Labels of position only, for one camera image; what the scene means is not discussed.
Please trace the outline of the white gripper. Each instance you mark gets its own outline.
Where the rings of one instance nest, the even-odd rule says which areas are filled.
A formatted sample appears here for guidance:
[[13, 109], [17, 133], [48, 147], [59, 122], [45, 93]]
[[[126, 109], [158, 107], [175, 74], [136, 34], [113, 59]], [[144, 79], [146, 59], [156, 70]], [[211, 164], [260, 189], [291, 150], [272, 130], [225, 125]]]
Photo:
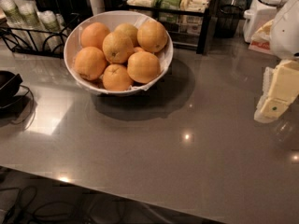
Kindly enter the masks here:
[[282, 116], [299, 95], [299, 0], [288, 0], [273, 20], [270, 50], [281, 60], [263, 73], [263, 95], [254, 119], [270, 123]]

